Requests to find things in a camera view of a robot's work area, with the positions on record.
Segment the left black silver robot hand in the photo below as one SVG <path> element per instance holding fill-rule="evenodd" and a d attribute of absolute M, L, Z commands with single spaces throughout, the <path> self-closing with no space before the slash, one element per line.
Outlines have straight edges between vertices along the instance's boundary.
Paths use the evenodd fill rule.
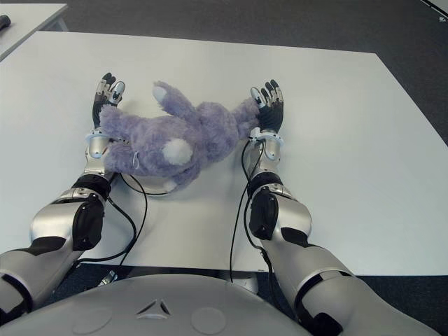
<path fill-rule="evenodd" d="M 112 73 L 106 73 L 99 81 L 95 90 L 94 101 L 92 105 L 92 120 L 94 128 L 100 126 L 99 115 L 101 109 L 105 105 L 117 106 L 125 91 L 125 83 L 121 80 L 116 80 Z"/>

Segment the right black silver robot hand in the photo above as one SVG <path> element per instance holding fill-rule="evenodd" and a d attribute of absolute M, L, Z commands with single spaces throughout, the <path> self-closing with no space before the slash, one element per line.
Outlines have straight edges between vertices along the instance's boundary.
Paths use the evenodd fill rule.
<path fill-rule="evenodd" d="M 279 84 L 272 79 L 260 90 L 252 87 L 250 92 L 259 110 L 260 129 L 278 133 L 284 118 L 284 98 Z"/>

